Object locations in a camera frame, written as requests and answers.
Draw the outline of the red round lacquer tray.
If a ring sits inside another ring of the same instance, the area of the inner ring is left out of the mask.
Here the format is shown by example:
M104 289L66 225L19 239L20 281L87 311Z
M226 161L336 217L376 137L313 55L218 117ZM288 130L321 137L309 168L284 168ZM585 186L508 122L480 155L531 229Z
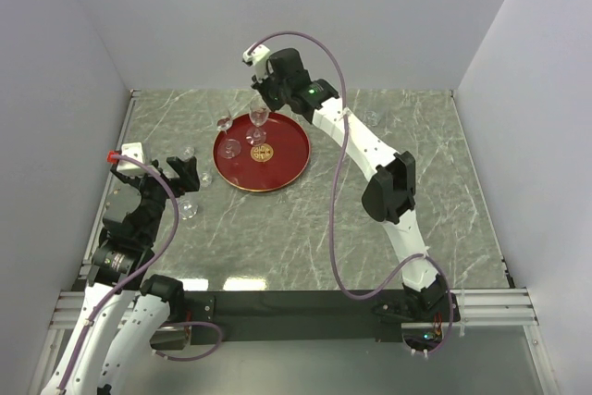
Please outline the red round lacquer tray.
M304 172L311 155L311 143L304 129L291 117L272 113L264 124L265 143L252 147L246 141L251 126L247 114L234 119L228 136L240 142L241 150L232 159L217 154L222 140L220 132L217 134L213 147L217 172L243 191L276 191L291 184Z

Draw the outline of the clear stemmed wine glass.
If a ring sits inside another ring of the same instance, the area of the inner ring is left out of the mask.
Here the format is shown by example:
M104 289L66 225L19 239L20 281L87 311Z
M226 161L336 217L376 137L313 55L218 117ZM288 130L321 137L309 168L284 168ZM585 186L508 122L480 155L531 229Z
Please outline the clear stemmed wine glass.
M225 110L216 122L217 129L222 135L222 140L217 148L217 154L225 159L235 158L241 153L240 142L228 136L228 131L232 123L233 117L229 110Z

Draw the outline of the clear faceted tumbler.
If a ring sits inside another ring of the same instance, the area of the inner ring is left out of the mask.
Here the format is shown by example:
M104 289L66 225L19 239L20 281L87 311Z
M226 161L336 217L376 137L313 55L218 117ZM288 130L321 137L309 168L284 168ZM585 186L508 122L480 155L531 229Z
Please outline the clear faceted tumbler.
M377 127L381 121L381 113L375 110L366 110L364 112L364 123L369 127Z
M199 206L192 202L191 200L187 199L178 199L177 200L178 208L179 208L179 216L183 220L189 220L194 218L198 213Z

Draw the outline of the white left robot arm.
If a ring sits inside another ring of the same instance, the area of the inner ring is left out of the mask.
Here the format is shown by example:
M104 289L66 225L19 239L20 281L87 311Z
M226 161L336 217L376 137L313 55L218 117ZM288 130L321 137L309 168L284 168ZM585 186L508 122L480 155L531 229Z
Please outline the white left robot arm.
M153 248L167 204L200 188L196 159L169 157L173 178L139 149L109 160L119 183L105 202L80 314L45 394L118 394L156 330L186 311L180 281L144 275L162 255Z

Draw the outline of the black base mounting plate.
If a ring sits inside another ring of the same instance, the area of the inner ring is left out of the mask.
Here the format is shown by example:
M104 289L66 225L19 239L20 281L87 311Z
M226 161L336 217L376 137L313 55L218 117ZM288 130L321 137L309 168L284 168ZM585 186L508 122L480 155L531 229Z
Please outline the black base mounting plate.
M338 290L187 291L194 321L219 326L225 341L374 339L400 341L413 320L400 290L354 301Z

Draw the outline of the tall clear champagne flute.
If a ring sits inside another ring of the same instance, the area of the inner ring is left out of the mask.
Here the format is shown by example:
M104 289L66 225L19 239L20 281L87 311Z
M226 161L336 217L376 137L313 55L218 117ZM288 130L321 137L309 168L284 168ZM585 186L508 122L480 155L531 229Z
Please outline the tall clear champagne flute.
M266 132L263 126L268 120L269 112L262 99L253 99L249 103L249 119L252 126L247 130L246 141L252 147L265 143Z

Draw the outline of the small clear shot glass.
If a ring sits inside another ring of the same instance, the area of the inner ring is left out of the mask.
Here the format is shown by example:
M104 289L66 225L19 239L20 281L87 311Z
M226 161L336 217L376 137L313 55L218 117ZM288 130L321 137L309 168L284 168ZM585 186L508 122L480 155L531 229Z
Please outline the small clear shot glass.
M190 158L192 156L194 156L195 150L193 147L190 146L185 146L182 151L181 154L184 158Z
M204 172L200 176L200 182L204 187L208 187L212 183L212 176L208 172Z

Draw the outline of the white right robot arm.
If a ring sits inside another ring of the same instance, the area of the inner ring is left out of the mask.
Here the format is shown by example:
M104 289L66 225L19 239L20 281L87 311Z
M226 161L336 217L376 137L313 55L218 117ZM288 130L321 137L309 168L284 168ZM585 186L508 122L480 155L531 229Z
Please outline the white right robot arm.
M253 69L252 87L271 110L289 106L336 142L339 156L349 157L362 171L364 211L385 230L399 261L389 277L402 276L401 296L387 303L384 312L403 322L428 322L436 315L457 321L448 281L429 256L418 227L413 155L382 142L345 105L344 94L326 80L313 80L296 49L272 52L258 44L243 53L242 61Z

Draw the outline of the aluminium extrusion rail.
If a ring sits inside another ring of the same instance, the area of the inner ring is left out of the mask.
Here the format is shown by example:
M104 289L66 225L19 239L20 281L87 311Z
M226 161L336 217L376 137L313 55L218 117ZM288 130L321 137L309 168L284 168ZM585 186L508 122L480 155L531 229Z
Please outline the aluminium extrusion rail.
M454 290L465 327L537 326L538 318L527 289ZM71 330L84 300L82 291L62 291L49 329Z

